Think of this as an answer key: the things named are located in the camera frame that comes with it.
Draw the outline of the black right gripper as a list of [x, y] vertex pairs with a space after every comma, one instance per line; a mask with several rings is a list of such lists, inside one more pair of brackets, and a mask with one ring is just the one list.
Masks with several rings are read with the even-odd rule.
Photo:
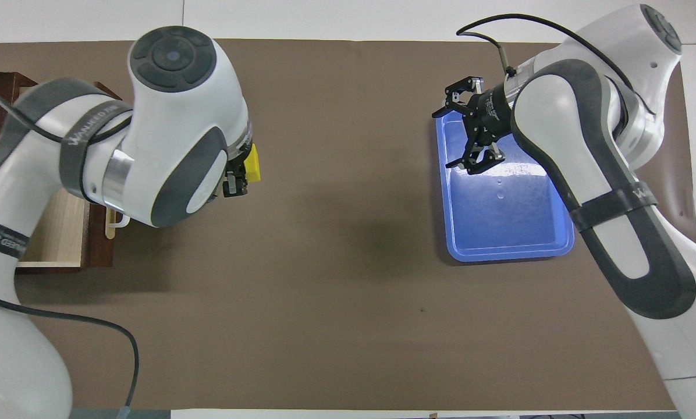
[[463, 169], [477, 175], [502, 164], [505, 152], [497, 145], [499, 138], [512, 133], [512, 108], [507, 100], [505, 84], [483, 93], [484, 79], [467, 76], [445, 88], [443, 106], [431, 114], [433, 119], [457, 112], [467, 117], [468, 140], [462, 157], [447, 162], [447, 169]]

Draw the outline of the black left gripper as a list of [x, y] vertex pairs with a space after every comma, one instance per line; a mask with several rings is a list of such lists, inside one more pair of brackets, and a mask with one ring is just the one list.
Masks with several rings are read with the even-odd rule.
[[222, 181], [222, 196], [234, 198], [248, 193], [246, 161], [252, 152], [251, 145], [244, 145], [240, 153], [226, 162], [226, 175]]

